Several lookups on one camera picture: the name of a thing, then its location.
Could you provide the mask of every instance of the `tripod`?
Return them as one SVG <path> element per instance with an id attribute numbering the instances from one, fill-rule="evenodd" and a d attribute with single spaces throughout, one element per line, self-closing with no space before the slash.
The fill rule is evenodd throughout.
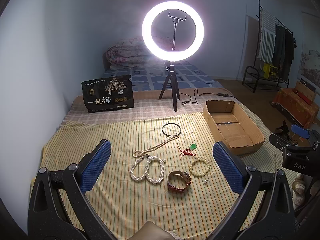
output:
<path id="1" fill-rule="evenodd" d="M 182 18 L 178 18 L 178 17 L 174 17 L 171 16 L 170 13 L 168 15 L 169 18 L 173 19 L 173 23 L 174 23 L 174 29 L 173 29 L 173 44 L 172 44 L 172 51 L 174 51 L 174 46 L 175 46 L 175 40 L 176 40 L 176 28 L 177 28 L 177 24 L 179 23 L 179 21 L 183 21 L 185 22 L 187 17 L 184 17 L 184 19 Z M 166 69 L 168 71 L 168 75 L 165 78 L 159 99 L 162 98 L 163 93 L 167 87 L 167 85 L 170 79 L 171 82 L 171 91 L 172 91 L 172 102 L 173 102 L 173 110 L 175 112 L 177 112 L 177 98 L 180 100 L 180 94 L 179 94 L 179 86 L 178 86 L 178 81 L 177 81 L 177 76 L 176 76 L 176 71 L 174 69 L 174 64 L 170 64 L 169 67 L 166 66 Z"/>

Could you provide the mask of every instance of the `white pearl strand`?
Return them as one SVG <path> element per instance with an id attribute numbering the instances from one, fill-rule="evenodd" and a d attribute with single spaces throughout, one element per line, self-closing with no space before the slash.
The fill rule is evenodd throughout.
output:
<path id="1" fill-rule="evenodd" d="M 179 138 L 179 136 L 174 136 L 174 137 L 171 137 L 170 139 L 164 141 L 163 143 L 159 143 L 157 144 L 156 146 L 153 146 L 149 149 L 146 149 L 146 150 L 142 150 L 142 151 L 134 151 L 132 156 L 133 158 L 140 158 L 142 155 L 145 155 L 146 153 L 148 152 L 153 152 L 155 151 L 156 149 L 159 149 L 160 147 L 162 147 L 163 145 L 167 144 L 168 142 L 172 141 L 172 140 L 175 140 Z"/>
<path id="2" fill-rule="evenodd" d="M 145 177 L 147 177 L 147 180 L 149 182 L 151 182 L 152 184 L 158 184 L 158 183 L 161 183 L 163 181 L 163 178 L 164 178 L 164 161 L 161 160 L 160 158 L 156 157 L 156 156 L 147 156 L 148 159 L 147 159 L 147 163 L 146 163 L 146 166 L 144 168 L 144 173 L 141 177 L 137 178 L 134 174 L 133 174 L 133 170 L 135 169 L 135 167 L 146 157 L 146 156 L 141 156 L 139 157 L 135 163 L 132 165 L 129 173 L 130 173 L 130 176 L 131 178 L 134 180 L 134 181 L 141 181 L 143 180 Z M 150 178 L 149 176 L 149 166 L 150 166 L 150 163 L 151 161 L 153 160 L 156 160 L 160 163 L 160 178 L 159 179 L 152 179 Z"/>
<path id="3" fill-rule="evenodd" d="M 193 169 L 192 169 L 192 165 L 195 164 L 196 162 L 203 162 L 205 164 L 207 164 L 207 168 L 205 170 L 205 172 L 203 173 L 197 173 L 195 172 Z M 196 158 L 196 159 L 193 159 L 192 162 L 189 164 L 189 170 L 190 170 L 190 173 L 196 177 L 203 177 L 204 175 L 206 175 L 208 172 L 209 172 L 209 169 L 210 169 L 210 164 L 207 160 L 203 159 L 203 158 Z"/>

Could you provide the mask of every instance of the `blue patterned bed sheet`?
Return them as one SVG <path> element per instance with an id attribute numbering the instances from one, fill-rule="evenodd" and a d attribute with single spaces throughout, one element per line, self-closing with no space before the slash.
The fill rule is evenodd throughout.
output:
<path id="1" fill-rule="evenodd" d="M 187 61 L 176 62 L 179 88 L 223 88 L 223 86 Z M 161 90 L 168 72 L 164 66 L 107 70 L 102 78 L 131 75 L 133 91 Z"/>

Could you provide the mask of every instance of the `tree illustration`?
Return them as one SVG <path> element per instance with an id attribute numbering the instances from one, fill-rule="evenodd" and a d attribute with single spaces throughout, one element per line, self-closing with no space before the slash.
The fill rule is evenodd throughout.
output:
<path id="1" fill-rule="evenodd" d="M 120 91 L 118 92 L 118 94 L 119 95 L 122 95 L 123 94 L 123 90 L 126 88 L 127 86 L 124 84 L 124 83 L 122 83 L 122 82 L 120 82 L 119 84 L 118 84 L 118 89 L 120 89 Z"/>
<path id="2" fill-rule="evenodd" d="M 120 84 L 120 81 L 116 78 L 113 78 L 110 83 L 114 86 L 115 90 L 118 90 L 118 85 Z"/>
<path id="3" fill-rule="evenodd" d="M 104 89 L 106 90 L 106 91 L 109 91 L 109 95 L 111 95 L 111 91 L 112 91 L 112 88 L 113 88 L 114 86 L 111 84 L 111 83 L 109 83 L 107 86 L 105 86 L 104 87 Z"/>

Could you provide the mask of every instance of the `red string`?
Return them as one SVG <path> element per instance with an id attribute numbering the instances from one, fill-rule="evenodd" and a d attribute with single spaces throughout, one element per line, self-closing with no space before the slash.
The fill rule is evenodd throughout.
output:
<path id="1" fill-rule="evenodd" d="M 181 152 L 180 153 L 180 157 L 184 156 L 184 155 L 189 155 L 189 156 L 196 156 L 195 153 L 192 153 L 190 148 L 189 149 L 185 149 L 185 150 L 181 150 L 179 145 L 178 145 L 178 142 L 177 142 L 177 146 L 178 146 L 178 149 L 179 151 Z"/>

